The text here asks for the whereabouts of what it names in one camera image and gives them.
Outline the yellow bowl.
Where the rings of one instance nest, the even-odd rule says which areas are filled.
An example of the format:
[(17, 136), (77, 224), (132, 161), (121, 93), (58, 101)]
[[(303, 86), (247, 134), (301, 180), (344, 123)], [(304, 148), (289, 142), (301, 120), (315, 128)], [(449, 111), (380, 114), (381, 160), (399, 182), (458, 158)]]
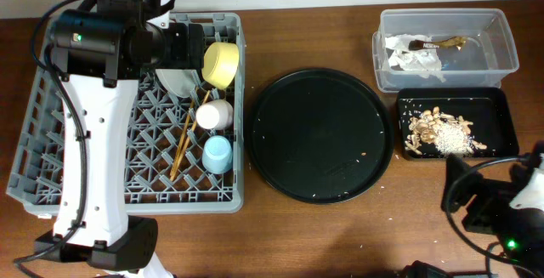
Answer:
[(234, 43), (212, 43), (204, 54), (203, 79), (218, 89), (226, 89), (234, 80), (240, 53)]

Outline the grey round plate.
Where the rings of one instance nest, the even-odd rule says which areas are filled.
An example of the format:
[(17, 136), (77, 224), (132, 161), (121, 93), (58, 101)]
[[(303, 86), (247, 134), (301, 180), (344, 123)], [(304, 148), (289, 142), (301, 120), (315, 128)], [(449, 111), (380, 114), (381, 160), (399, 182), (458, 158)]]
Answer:
[(196, 70), (157, 69), (161, 85), (170, 93), (180, 98), (189, 98), (198, 87)]

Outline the wooden chopstick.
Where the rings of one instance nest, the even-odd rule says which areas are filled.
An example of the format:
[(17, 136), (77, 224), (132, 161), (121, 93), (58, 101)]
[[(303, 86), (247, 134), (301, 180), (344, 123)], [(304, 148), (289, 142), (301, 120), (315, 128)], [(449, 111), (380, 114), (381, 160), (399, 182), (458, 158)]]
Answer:
[(188, 147), (190, 145), (190, 137), (188, 136), (188, 132), (194, 132), (196, 127), (197, 127), (196, 116), (190, 117), (190, 123), (189, 123), (188, 129), (187, 129), (185, 139), (184, 139), (184, 143), (183, 143), (183, 147), (182, 147), (181, 162), (183, 161), (185, 153), (186, 153), (186, 151), (187, 151), (187, 149), (188, 149)]
[(170, 171), (170, 180), (171, 181), (175, 180), (176, 173), (177, 173), (178, 168), (179, 168), (179, 164), (181, 163), (182, 147), (183, 147), (185, 135), (186, 135), (189, 123), (190, 123), (190, 111), (194, 108), (194, 106), (195, 106), (195, 101), (192, 100), (191, 103), (190, 103), (189, 110), (186, 112), (186, 118), (185, 118), (185, 121), (184, 121), (184, 126), (182, 128), (182, 134), (181, 134), (180, 140), (178, 142), (178, 149), (176, 151), (175, 158), (174, 158), (174, 161), (173, 161), (173, 165), (172, 165), (172, 168), (171, 168), (171, 171)]

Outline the pink plastic cup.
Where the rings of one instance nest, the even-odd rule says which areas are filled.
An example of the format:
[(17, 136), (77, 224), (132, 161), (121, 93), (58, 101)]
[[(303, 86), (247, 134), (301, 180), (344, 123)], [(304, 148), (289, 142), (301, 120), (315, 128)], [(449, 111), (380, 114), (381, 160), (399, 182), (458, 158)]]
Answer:
[(201, 105), (195, 116), (201, 128), (225, 130), (233, 124), (234, 108), (225, 99), (216, 99)]

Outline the white rice pile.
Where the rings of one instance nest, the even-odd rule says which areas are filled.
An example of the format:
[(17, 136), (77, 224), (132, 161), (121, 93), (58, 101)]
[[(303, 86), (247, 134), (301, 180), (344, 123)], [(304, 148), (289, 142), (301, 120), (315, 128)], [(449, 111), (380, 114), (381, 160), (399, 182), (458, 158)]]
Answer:
[(456, 123), (442, 123), (434, 130), (434, 144), (441, 155), (470, 156), (473, 147), (464, 127)]

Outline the brown food scraps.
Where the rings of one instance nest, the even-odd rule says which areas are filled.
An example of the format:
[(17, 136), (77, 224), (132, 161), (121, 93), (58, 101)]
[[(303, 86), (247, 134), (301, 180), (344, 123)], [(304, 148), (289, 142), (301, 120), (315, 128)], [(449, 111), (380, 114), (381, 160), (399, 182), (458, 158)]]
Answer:
[(464, 127), (473, 147), (472, 155), (475, 154), (476, 150), (486, 150), (488, 148), (487, 145), (474, 139), (470, 128), (473, 122), (466, 120), (463, 116), (453, 116), (441, 112), (438, 106), (435, 106), (432, 110), (422, 111), (419, 115), (410, 111), (409, 116), (411, 117), (408, 122), (409, 133), (406, 135), (404, 147), (405, 150), (411, 151), (418, 156), (427, 155), (426, 151), (422, 151), (424, 145), (430, 145), (437, 150), (434, 144), (434, 138), (436, 137), (434, 130), (442, 123), (456, 123)]

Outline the blue plastic cup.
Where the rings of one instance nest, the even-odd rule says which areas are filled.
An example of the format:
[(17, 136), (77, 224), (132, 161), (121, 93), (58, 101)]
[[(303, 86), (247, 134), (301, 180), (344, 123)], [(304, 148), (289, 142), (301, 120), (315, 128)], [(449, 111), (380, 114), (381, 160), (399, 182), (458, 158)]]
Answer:
[(232, 168), (233, 147), (224, 136), (212, 136), (204, 145), (201, 160), (208, 172), (227, 173)]

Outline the white tissue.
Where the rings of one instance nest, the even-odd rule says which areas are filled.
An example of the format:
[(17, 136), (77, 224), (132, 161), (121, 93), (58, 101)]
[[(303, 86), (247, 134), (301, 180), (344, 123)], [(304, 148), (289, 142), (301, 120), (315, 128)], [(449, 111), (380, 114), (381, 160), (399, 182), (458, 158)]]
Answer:
[(420, 40), (430, 42), (431, 37), (424, 35), (402, 34), (385, 38), (385, 48), (392, 51), (388, 58), (390, 67), (398, 66), (403, 71), (423, 71), (420, 77), (437, 77), (441, 82), (446, 82), (441, 73), (442, 62), (435, 49), (422, 49), (410, 51), (408, 49), (411, 41)]

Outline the gold snack wrapper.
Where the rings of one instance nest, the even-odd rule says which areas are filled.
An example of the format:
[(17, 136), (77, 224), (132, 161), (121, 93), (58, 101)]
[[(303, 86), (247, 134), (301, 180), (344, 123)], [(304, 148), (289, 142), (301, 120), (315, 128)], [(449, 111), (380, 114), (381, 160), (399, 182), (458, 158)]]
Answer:
[(441, 41), (423, 41), (413, 40), (408, 44), (410, 51), (418, 51), (423, 49), (451, 48), (455, 47), (460, 50), (468, 41), (468, 37), (451, 37)]

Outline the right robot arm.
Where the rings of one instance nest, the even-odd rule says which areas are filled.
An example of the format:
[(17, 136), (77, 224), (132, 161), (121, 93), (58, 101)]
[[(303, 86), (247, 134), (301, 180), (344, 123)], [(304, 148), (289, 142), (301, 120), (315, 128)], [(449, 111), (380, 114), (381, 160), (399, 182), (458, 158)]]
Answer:
[(446, 159), (441, 210), (456, 235), (485, 262), (543, 276), (543, 143), (525, 155), (469, 166)]

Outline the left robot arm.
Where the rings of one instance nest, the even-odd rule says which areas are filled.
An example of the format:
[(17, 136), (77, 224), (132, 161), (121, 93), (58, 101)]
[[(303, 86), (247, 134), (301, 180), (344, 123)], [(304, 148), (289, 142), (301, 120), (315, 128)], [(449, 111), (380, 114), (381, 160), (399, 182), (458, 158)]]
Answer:
[(60, 92), (64, 113), (61, 204), (34, 259), (84, 262), (113, 277), (166, 277), (156, 255), (158, 224), (127, 213), (128, 125), (140, 79), (167, 56), (170, 36), (154, 24), (173, 1), (65, 0), (35, 58)]

